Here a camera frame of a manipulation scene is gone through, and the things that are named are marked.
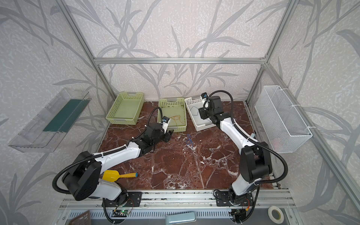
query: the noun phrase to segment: wallpaper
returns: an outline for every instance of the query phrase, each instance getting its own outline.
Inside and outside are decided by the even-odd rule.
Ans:
[[[0,2],[0,224],[50,224],[64,195],[55,174],[84,150],[94,152],[112,104],[53,1]],[[88,90],[92,100],[53,153],[8,146],[63,88]]]
[[[264,57],[288,0],[66,0],[95,57]]]
[[[115,93],[139,91],[145,100],[189,97],[227,90],[245,100],[260,65],[257,64],[107,64],[102,70]],[[229,100],[226,94],[219,95]]]
[[[360,185],[360,1],[299,5],[270,62]]]
[[[298,4],[271,65],[287,84],[359,183],[360,1],[302,1]],[[250,100],[259,135],[267,140],[254,109],[265,73]],[[359,212],[345,194],[312,141],[282,154],[289,165],[281,181],[289,188],[305,224],[360,224]],[[281,162],[273,159],[277,175]]]
[[[268,142],[268,138],[256,113],[255,104],[261,89],[266,85],[275,85],[265,71],[259,84],[255,87],[248,105],[253,117],[257,136]],[[360,214],[349,200],[330,168],[323,161],[311,139],[293,153],[283,153],[289,172],[281,187],[290,189],[291,195],[304,224],[360,224]],[[279,177],[284,169],[283,164],[274,156],[273,169]]]

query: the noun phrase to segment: red wire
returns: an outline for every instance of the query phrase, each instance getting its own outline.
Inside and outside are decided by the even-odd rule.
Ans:
[[[246,200],[248,201],[248,207],[246,208],[246,211],[248,211],[249,208],[250,208],[250,201],[249,201],[249,199],[247,199],[247,198],[246,198]]]
[[[133,208],[134,208],[134,201],[133,201],[132,199],[130,199],[130,200],[132,201],[132,208],[131,208],[129,214],[132,212],[132,210],[133,210]]]

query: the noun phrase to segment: blue string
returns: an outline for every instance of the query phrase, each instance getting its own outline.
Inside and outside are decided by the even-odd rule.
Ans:
[[[190,146],[190,144],[192,144],[193,147],[194,147],[194,143],[193,143],[193,141],[191,140],[191,136],[190,136],[189,134],[187,134],[187,136],[188,136],[189,139],[186,140],[186,145]]]

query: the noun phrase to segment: green strip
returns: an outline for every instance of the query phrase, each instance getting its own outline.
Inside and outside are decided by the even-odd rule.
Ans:
[[[84,111],[90,100],[71,99],[50,121],[43,131],[69,132],[76,119]]]

